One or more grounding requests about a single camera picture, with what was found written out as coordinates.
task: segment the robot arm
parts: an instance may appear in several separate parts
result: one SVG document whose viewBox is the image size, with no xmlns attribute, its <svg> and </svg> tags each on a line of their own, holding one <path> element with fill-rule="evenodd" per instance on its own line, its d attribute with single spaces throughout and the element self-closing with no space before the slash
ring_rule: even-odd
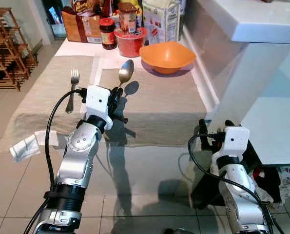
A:
<svg viewBox="0 0 290 234">
<path fill-rule="evenodd" d="M 93 158 L 104 130 L 112 127 L 109 117 L 123 93 L 90 86 L 86 95 L 86 119 L 69 134 L 53 191 L 46 192 L 47 206 L 33 234 L 73 234 L 81 221 L 81 206 L 93 170 Z"/>
<path fill-rule="evenodd" d="M 213 173 L 218 171 L 220 176 L 224 176 L 226 179 L 241 184 L 254 192 L 254 183 L 243 165 L 240 164 L 248 140 L 248 129 L 226 127 L 224 143 L 221 149 L 212 156 L 211 170 Z M 248 192 L 224 181 L 220 181 L 218 187 L 225 202 L 226 215 L 232 233 L 269 233 L 261 207 Z"/>
</svg>

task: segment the red lid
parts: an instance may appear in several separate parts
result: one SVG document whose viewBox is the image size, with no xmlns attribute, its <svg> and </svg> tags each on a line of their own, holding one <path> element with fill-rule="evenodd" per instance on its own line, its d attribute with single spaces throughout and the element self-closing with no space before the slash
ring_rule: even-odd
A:
<svg viewBox="0 0 290 234">
<path fill-rule="evenodd" d="M 129 2 L 120 2 L 117 6 L 119 7 L 119 11 L 121 11 L 123 13 L 131 13 L 131 12 L 137 11 L 137 8 L 134 7 Z"/>
<path fill-rule="evenodd" d="M 101 26 L 111 26 L 113 25 L 115 22 L 112 18 L 102 18 L 99 20 L 99 24 Z"/>
</svg>

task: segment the spoon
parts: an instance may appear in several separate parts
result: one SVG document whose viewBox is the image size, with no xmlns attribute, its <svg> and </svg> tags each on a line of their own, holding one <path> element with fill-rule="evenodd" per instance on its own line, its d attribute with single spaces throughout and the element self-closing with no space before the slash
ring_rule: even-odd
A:
<svg viewBox="0 0 290 234">
<path fill-rule="evenodd" d="M 119 87 L 121 87 L 123 83 L 126 83 L 131 79 L 133 72 L 134 72 L 134 63 L 131 59 L 127 60 L 119 70 L 119 80 L 120 80 Z"/>
</svg>

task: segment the jam jar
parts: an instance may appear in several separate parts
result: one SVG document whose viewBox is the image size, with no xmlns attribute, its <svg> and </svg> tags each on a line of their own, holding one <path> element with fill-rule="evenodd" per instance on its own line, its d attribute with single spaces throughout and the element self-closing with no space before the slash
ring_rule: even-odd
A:
<svg viewBox="0 0 290 234">
<path fill-rule="evenodd" d="M 115 22 L 111 18 L 102 18 L 99 21 L 99 28 L 101 32 L 102 46 L 106 50 L 116 48 L 116 39 L 114 29 L 116 28 Z"/>
</svg>

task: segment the white napkin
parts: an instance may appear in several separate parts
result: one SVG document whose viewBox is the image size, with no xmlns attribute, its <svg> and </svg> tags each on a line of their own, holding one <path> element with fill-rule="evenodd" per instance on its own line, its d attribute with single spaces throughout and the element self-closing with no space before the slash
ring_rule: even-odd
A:
<svg viewBox="0 0 290 234">
<path fill-rule="evenodd" d="M 29 158 L 33 155 L 40 154 L 40 145 L 45 145 L 46 131 L 37 131 L 33 135 L 20 141 L 9 149 L 15 162 L 21 162 L 23 159 Z M 50 131 L 49 144 L 58 146 L 57 131 Z"/>
</svg>

